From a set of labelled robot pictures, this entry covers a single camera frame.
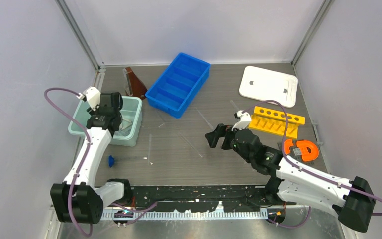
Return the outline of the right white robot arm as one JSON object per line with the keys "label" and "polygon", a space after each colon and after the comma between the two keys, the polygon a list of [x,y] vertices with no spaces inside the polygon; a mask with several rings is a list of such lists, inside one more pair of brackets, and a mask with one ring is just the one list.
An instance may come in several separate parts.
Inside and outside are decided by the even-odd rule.
{"label": "right white robot arm", "polygon": [[205,138],[211,148],[223,138],[223,150],[233,150],[258,173],[270,177],[264,190],[268,203],[311,206],[329,213],[355,231],[368,230],[376,200],[367,196],[372,190],[366,179],[340,178],[290,156],[284,157],[279,150],[263,145],[249,129],[236,130],[231,125],[219,124]]}

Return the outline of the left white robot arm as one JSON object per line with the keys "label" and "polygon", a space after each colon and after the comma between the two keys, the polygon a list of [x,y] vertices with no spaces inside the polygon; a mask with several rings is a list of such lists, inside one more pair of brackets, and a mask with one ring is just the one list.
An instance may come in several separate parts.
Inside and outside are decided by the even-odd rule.
{"label": "left white robot arm", "polygon": [[129,180],[109,179],[103,186],[95,187],[96,174],[103,154],[122,123],[121,93],[76,93],[89,104],[90,115],[82,125],[73,116],[63,113],[85,134],[80,153],[63,182],[55,183],[50,196],[58,220],[65,223],[97,224],[105,207],[112,203],[127,206],[133,192]]}

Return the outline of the metal crucible tongs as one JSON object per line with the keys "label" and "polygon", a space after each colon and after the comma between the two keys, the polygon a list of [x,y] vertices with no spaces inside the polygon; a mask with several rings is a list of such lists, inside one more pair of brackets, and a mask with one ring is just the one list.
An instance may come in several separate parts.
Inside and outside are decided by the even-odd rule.
{"label": "metal crucible tongs", "polygon": [[133,125],[133,122],[128,120],[128,119],[124,119],[120,126],[119,126],[119,130],[117,131],[117,133],[121,136],[129,136],[131,130],[132,130],[132,125]]}

